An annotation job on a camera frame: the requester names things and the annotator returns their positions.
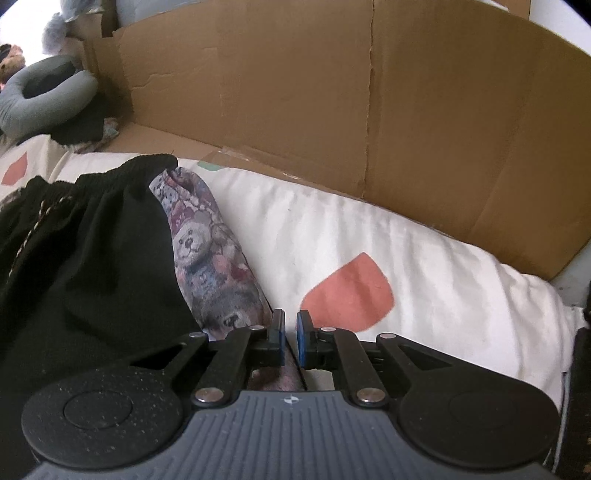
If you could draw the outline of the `black garment with printed lining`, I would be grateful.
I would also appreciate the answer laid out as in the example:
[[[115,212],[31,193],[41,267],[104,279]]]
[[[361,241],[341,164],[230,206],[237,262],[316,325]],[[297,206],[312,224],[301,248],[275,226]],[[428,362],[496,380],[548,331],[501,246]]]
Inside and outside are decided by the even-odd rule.
[[[290,479],[315,395],[197,174],[140,156],[1,206],[5,479]]]

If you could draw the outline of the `white bear print bedsheet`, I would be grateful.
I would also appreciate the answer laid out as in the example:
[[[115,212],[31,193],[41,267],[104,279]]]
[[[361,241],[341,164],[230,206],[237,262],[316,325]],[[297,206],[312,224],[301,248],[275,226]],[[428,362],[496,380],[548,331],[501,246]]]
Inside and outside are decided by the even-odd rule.
[[[47,137],[1,161],[1,206],[30,180],[72,183],[140,156],[68,154]],[[546,281],[381,208],[245,170],[180,160],[211,191],[270,307],[370,341],[393,332],[565,392],[580,309]]]

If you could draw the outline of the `brown cardboard sheet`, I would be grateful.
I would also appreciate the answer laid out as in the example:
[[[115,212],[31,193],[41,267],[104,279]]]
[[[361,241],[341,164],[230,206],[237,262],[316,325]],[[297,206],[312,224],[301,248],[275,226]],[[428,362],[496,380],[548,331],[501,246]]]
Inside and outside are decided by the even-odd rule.
[[[202,1],[88,39],[135,125],[546,279],[590,239],[590,59],[478,1]]]

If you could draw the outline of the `grey neck pillow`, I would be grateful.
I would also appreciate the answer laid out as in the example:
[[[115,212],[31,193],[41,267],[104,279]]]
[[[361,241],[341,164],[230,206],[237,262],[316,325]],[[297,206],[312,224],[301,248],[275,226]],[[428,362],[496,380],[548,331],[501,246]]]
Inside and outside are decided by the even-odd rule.
[[[79,114],[98,91],[96,78],[67,55],[15,73],[1,93],[1,131],[12,139],[51,130]]]

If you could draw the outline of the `small plush toy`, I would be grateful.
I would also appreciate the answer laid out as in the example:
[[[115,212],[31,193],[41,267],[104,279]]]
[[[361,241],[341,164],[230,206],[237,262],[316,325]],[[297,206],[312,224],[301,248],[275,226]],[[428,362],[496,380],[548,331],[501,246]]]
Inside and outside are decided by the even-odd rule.
[[[26,60],[22,49],[17,45],[3,44],[0,46],[0,83],[8,80],[24,69]]]

